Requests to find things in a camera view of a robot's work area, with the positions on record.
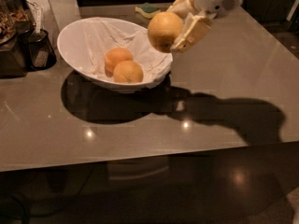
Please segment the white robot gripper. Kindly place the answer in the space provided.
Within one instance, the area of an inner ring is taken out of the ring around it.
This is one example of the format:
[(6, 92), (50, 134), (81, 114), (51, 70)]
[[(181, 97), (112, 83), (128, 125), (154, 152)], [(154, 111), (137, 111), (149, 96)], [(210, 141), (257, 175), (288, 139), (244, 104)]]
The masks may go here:
[[(211, 29), (210, 18), (223, 18), (240, 7), (243, 0), (175, 0), (167, 12), (185, 19), (179, 36), (171, 50), (185, 52), (203, 39)], [(197, 15), (199, 10), (209, 17)]]

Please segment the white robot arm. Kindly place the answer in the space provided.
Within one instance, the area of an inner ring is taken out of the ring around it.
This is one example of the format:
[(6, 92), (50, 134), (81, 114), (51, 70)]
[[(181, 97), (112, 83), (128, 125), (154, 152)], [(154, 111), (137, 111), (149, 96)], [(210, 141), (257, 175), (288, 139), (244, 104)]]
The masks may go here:
[(227, 16), (242, 3), (243, 0), (176, 0), (167, 11), (183, 19), (183, 28), (171, 50), (190, 49), (207, 35), (213, 19)]

